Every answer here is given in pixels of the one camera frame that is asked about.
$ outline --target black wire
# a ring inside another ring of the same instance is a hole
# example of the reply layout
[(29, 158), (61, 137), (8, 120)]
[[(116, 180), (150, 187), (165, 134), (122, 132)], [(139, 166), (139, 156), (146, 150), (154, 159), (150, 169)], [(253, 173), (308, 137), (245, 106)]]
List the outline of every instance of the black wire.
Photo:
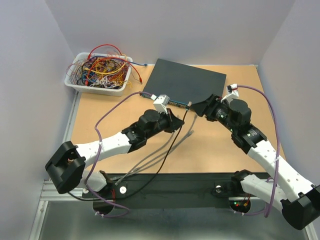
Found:
[(85, 198), (82, 198), (82, 197), (77, 197), (77, 196), (73, 195), (71, 192), (68, 192), (68, 194), (69, 194), (71, 197), (73, 197), (73, 198), (75, 198), (75, 199), (77, 199), (77, 200), (79, 200), (79, 201), (83, 201), (83, 202), (101, 201), (99, 198), (85, 199)]
[[(183, 116), (183, 119), (182, 119), (183, 121), (184, 121), (185, 118), (186, 118), (186, 115), (187, 115), (188, 110), (189, 110), (189, 109), (186, 109), (186, 110), (185, 110), (185, 113), (184, 113), (184, 116)], [(138, 190), (136, 190), (135, 192), (133, 192), (133, 193), (131, 193), (131, 194), (125, 196), (125, 197), (117, 197), (115, 200), (122, 200), (122, 199), (127, 199), (127, 198), (132, 197), (133, 195), (139, 193), (142, 189), (144, 189), (149, 183), (152, 182), (153, 179), (155, 179), (155, 177), (158, 175), (158, 173), (161, 171), (162, 167), (164, 166), (165, 161), (166, 161), (166, 159), (167, 159), (167, 157), (168, 157), (168, 155), (169, 155), (169, 153), (170, 153), (170, 150), (171, 150), (171, 148), (173, 147), (173, 145), (175, 144), (175, 141), (177, 140), (177, 138), (178, 138), (178, 136), (179, 136), (179, 134), (180, 134), (180, 132), (181, 132), (182, 127), (183, 127), (183, 125), (179, 128), (178, 133), (176, 134), (176, 136), (175, 136), (175, 138), (173, 139), (173, 141), (172, 141), (172, 143), (171, 143), (168, 151), (166, 152), (166, 154), (165, 154), (165, 156), (164, 156), (164, 159), (163, 159), (163, 162), (162, 162), (161, 166), (159, 167), (158, 171), (152, 176), (152, 178), (150, 178), (149, 181), (147, 181), (142, 187), (140, 187), (140, 188), (139, 188)]]

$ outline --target white wall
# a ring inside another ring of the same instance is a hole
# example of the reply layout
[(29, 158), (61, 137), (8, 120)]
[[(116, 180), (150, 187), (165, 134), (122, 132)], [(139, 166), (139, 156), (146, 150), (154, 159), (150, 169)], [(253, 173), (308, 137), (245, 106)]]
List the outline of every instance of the white wall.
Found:
[(1, 1), (0, 32), (0, 239), (26, 240), (71, 108), (73, 54), (43, 0)]
[(46, 0), (76, 55), (113, 43), (133, 60), (257, 64), (294, 0)]
[[(297, 0), (258, 67), (286, 159), (320, 184), (320, 1)], [(320, 220), (315, 221), (320, 236)]]

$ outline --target bin of cables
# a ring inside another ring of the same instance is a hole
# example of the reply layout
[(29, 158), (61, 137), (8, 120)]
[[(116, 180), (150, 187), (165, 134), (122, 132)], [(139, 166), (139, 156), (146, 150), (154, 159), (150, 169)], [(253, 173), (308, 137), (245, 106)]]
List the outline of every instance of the bin of cables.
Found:
[(69, 66), (64, 84), (82, 93), (122, 96), (129, 81), (132, 58), (89, 52), (79, 53)]

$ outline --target wooden table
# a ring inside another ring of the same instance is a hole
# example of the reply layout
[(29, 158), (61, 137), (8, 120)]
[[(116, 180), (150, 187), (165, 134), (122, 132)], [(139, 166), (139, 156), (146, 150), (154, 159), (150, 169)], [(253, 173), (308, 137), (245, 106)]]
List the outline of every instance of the wooden table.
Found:
[[(197, 65), (196, 67), (226, 74), (226, 85), (237, 83), (249, 85), (262, 90), (261, 82), (254, 65)], [(71, 140), (73, 144), (89, 143), (98, 140), (94, 126), (96, 122), (116, 103), (130, 93), (142, 91), (153, 70), (153, 66), (137, 66), (143, 84), (130, 76), (131, 87), (127, 85), (122, 97), (83, 93), (79, 102), (75, 125)], [(258, 127), (276, 147), (274, 123), (266, 100), (255, 91), (241, 88), (240, 98), (251, 108), (251, 122)], [(180, 118), (184, 109), (169, 106)], [(99, 125), (103, 138), (107, 138), (128, 127), (147, 109), (154, 109), (153, 101), (135, 95), (120, 105)], [(177, 141), (187, 132), (194, 118), (190, 111), (185, 125)], [(265, 172), (254, 160), (245, 155), (231, 140), (231, 133), (218, 122), (206, 121), (198, 117), (194, 125), (194, 133), (188, 137), (173, 153), (171, 153), (161, 173), (233, 173), (247, 169), (252, 172)], [(133, 165), (149, 153), (162, 146), (170, 137), (169, 133), (161, 132), (147, 141), (146, 146), (129, 154), (121, 154), (102, 160), (95, 170), (106, 173), (126, 173)], [(151, 167), (146, 173), (154, 173), (159, 164)]]

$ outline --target robotic arm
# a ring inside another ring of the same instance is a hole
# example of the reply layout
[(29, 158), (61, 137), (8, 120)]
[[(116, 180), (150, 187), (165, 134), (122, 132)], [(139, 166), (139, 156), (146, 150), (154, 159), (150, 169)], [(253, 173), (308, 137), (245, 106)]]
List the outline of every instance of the robotic arm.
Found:
[[(224, 98), (211, 95), (207, 100), (193, 104), (191, 109), (208, 121), (220, 122), (231, 132), (233, 142), (258, 162), (271, 177), (275, 175), (276, 151), (267, 137), (251, 124), (251, 110), (239, 97), (236, 84), (227, 87), (229, 92)], [(146, 110), (139, 120), (114, 136), (105, 138), (101, 143), (98, 160), (138, 150), (147, 140), (165, 131), (173, 133), (184, 122), (166, 108), (169, 98), (160, 95), (153, 102), (156, 110)], [(60, 194), (74, 188), (85, 188), (84, 179), (88, 175), (86, 167), (97, 158), (99, 141), (73, 145), (63, 143), (45, 169)], [(108, 183), (112, 184), (104, 172), (94, 172), (88, 184), (99, 192)], [(232, 179), (235, 195), (248, 193), (270, 202), (273, 185), (247, 170), (236, 172)], [(278, 186), (275, 190), (273, 206), (296, 229), (303, 229), (320, 216), (320, 185), (315, 186), (297, 173), (282, 157), (278, 158)]]

